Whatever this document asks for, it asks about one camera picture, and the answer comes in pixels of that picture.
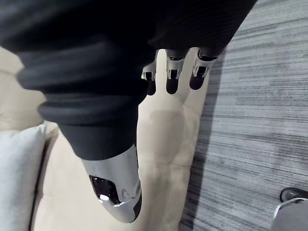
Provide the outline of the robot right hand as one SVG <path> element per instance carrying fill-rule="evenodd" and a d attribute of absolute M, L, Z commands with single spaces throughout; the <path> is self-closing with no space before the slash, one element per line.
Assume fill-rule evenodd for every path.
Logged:
<path fill-rule="evenodd" d="M 167 53 L 169 94 L 197 48 L 190 88 L 206 75 L 255 5 L 253 0 L 3 0 L 0 45 L 23 64 L 19 84 L 44 94 L 40 115 L 58 124 L 93 190 L 118 221 L 142 205 L 138 106 L 156 91 Z"/>

